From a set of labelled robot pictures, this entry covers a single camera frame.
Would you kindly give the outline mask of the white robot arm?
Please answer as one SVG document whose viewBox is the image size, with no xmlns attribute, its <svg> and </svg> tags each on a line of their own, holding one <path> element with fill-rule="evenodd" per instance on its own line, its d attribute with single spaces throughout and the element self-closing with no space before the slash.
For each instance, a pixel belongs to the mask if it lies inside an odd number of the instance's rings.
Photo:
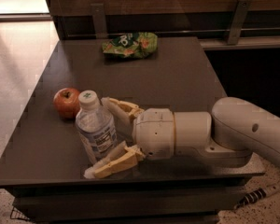
<svg viewBox="0 0 280 224">
<path fill-rule="evenodd" d="M 256 153 L 280 168 L 280 118 L 248 101 L 221 98 L 211 112 L 143 111 L 135 104 L 111 98 L 104 98 L 103 104 L 120 118 L 133 118 L 133 145 L 121 142 L 86 169 L 88 179 L 129 170 L 143 160 L 173 157 L 238 167 Z"/>
</svg>

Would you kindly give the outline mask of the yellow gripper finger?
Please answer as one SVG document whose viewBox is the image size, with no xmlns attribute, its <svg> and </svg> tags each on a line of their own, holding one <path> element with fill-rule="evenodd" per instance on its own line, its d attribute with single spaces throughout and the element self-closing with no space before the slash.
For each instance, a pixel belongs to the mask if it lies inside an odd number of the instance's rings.
<svg viewBox="0 0 280 224">
<path fill-rule="evenodd" d="M 120 133 L 131 134 L 133 121 L 144 112 L 144 109 L 137 104 L 111 97 L 103 97 L 101 102 L 103 107 L 114 116 L 117 130 Z"/>
<path fill-rule="evenodd" d="M 87 179 L 106 178 L 113 174 L 129 170 L 143 161 L 146 155 L 138 145 L 128 147 L 123 141 L 113 148 L 105 158 L 96 162 L 84 172 Z"/>
</svg>

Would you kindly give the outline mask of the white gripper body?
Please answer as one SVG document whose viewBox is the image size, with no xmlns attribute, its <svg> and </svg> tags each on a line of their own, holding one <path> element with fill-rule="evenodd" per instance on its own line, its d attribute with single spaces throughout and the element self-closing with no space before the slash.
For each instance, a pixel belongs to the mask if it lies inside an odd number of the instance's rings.
<svg viewBox="0 0 280 224">
<path fill-rule="evenodd" d="M 133 121 L 133 141 L 149 160 L 173 156 L 206 157 L 212 118 L 207 112 L 150 108 Z"/>
</svg>

